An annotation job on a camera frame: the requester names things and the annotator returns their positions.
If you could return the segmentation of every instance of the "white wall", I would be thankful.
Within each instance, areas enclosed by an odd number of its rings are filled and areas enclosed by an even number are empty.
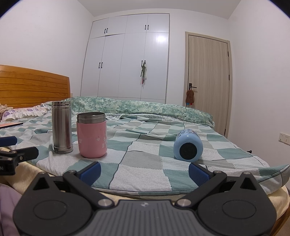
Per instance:
[[[205,13],[177,9],[129,10],[97,16],[94,20],[139,13],[170,13],[170,46],[166,103],[182,105],[185,65],[185,31],[228,40],[228,20]]]
[[[270,1],[242,0],[229,18],[234,88],[229,139],[271,166],[290,164],[290,19]]]
[[[80,95],[93,16],[77,0],[23,0],[0,19],[0,64],[70,77]]]

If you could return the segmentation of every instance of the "door frame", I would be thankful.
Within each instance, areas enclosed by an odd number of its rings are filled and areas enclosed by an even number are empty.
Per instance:
[[[221,42],[226,43],[228,46],[230,83],[229,83],[229,102],[228,102],[228,112],[227,112],[227,117],[226,117],[226,133],[225,133],[225,137],[227,138],[229,134],[229,126],[230,126],[231,110],[232,110],[232,97],[233,97],[233,62],[232,62],[232,53],[231,53],[231,43],[230,41],[225,40],[225,39],[220,39],[220,38],[203,35],[203,34],[185,32],[185,71],[184,71],[184,91],[183,91],[183,103],[182,103],[183,106],[186,106],[185,99],[186,99],[186,92],[188,89],[189,36],[197,36],[197,37],[221,41]]]

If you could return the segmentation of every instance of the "ceiling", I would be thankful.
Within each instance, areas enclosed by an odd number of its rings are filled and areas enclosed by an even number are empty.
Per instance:
[[[93,16],[118,11],[170,8],[207,13],[228,19],[241,0],[78,0]]]

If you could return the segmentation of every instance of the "pink cup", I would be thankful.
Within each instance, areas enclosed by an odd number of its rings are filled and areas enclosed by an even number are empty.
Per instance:
[[[99,158],[107,152],[106,115],[85,112],[77,115],[79,153],[86,158]]]

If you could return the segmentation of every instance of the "phone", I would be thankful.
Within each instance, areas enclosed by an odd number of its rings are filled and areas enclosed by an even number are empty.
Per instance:
[[[8,128],[16,125],[23,125],[23,122],[12,122],[12,123],[6,123],[6,124],[0,124],[0,129],[2,128]]]

